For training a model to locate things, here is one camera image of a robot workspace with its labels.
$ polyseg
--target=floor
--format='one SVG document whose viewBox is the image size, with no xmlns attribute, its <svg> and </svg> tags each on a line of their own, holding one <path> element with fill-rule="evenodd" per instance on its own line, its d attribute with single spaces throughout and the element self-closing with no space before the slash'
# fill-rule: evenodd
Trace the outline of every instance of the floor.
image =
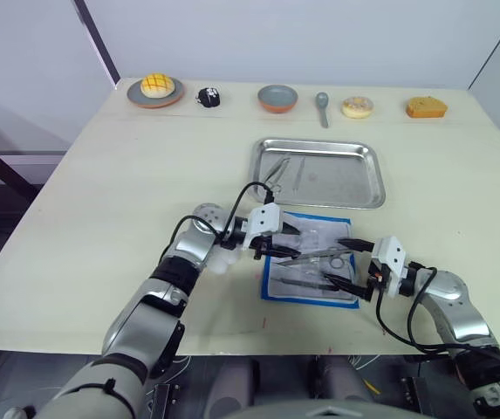
<svg viewBox="0 0 500 419">
<path fill-rule="evenodd" d="M 26 203 L 11 191 L 0 187 L 0 250 L 24 213 Z M 0 419 L 11 407 L 28 405 L 41 408 L 61 386 L 82 366 L 95 357 L 87 355 L 25 354 L 0 352 Z M 362 363 L 371 357 L 364 357 Z M 261 371 L 261 385 L 256 404 L 308 397 L 307 368 L 310 356 L 256 357 Z M 202 417 L 205 401 L 223 357 L 193 357 L 189 365 L 172 382 L 180 386 L 177 403 L 168 411 L 170 419 Z M 174 364 L 166 379 L 185 367 Z M 402 356 L 382 356 L 360 370 L 363 378 L 374 385 L 380 394 L 375 401 L 407 408 L 401 378 L 416 376 L 418 362 L 408 362 Z M 456 379 L 447 360 L 424 362 L 421 376 L 428 381 L 428 392 L 435 417 L 475 418 L 465 387 Z M 140 415 L 149 418 L 147 406 Z"/>
</svg>

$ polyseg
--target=stainless steel tray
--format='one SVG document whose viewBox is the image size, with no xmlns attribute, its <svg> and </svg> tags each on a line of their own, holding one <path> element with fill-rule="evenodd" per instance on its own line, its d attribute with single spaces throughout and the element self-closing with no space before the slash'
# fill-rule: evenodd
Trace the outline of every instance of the stainless steel tray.
<svg viewBox="0 0 500 419">
<path fill-rule="evenodd" d="M 265 138 L 253 150 L 252 181 L 266 182 L 275 202 L 354 209 L 386 199 L 375 152 L 358 142 Z M 263 201 L 263 188 L 252 188 Z"/>
</svg>

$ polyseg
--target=cake slice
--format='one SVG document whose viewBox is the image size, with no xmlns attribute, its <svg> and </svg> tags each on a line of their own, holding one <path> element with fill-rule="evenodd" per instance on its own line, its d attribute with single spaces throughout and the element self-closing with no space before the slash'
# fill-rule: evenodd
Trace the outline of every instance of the cake slice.
<svg viewBox="0 0 500 419">
<path fill-rule="evenodd" d="M 447 110 L 445 103 L 431 96 L 412 98 L 407 105 L 407 114 L 411 118 L 441 118 Z"/>
</svg>

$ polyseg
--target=gray bowl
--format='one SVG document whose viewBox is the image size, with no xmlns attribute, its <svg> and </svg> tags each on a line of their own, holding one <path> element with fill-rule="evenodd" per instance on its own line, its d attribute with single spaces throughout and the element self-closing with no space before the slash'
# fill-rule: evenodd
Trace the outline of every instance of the gray bowl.
<svg viewBox="0 0 500 419">
<path fill-rule="evenodd" d="M 259 103 L 273 113 L 290 111 L 298 101 L 298 93 L 292 87 L 285 85 L 268 85 L 257 93 Z"/>
</svg>

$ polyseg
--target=metal spoon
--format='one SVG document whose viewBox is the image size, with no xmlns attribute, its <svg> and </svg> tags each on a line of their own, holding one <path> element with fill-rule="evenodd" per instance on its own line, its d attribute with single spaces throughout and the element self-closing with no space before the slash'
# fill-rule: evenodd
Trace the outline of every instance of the metal spoon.
<svg viewBox="0 0 500 419">
<path fill-rule="evenodd" d="M 318 94 L 316 94 L 316 106 L 318 107 L 319 114 L 321 115 L 321 126 L 323 128 L 329 127 L 329 122 L 327 122 L 327 114 L 325 113 L 327 104 L 329 104 L 329 96 L 327 96 L 327 93 L 319 92 Z"/>
</svg>

